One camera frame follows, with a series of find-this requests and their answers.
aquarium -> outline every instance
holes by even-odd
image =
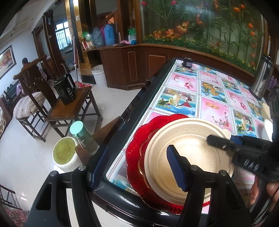
[[[246,0],[140,1],[143,43],[201,51],[254,74],[264,19]]]

red plate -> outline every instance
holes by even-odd
[[[174,214],[181,214],[183,206],[165,201],[151,189],[145,178],[144,154],[149,141],[160,128],[174,120],[187,117],[183,114],[173,114],[153,118],[148,124],[141,126],[136,131],[133,140],[126,149],[127,177],[131,186],[148,206]]]

fruit pattern tablecloth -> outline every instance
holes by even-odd
[[[182,67],[176,60],[161,88],[143,114],[127,143],[106,173],[113,184],[133,194],[137,193],[127,179],[125,151],[136,130],[159,115],[185,114],[208,120],[232,135],[261,138],[264,120],[261,116],[264,100],[258,101],[249,87],[231,76],[193,64],[191,69]],[[254,175],[235,168],[233,177],[243,197],[249,194]]]

teal bottle cap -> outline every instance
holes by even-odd
[[[70,133],[74,136],[81,136],[81,132],[83,129],[83,122],[78,120],[74,123],[72,123],[71,127],[70,127]]]

blue thermos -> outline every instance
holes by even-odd
[[[104,41],[102,37],[102,31],[100,28],[95,27],[92,33],[93,43],[96,47],[103,46]]]
[[[104,28],[105,32],[105,44],[106,46],[111,46],[115,44],[115,36],[113,26],[107,24]]]

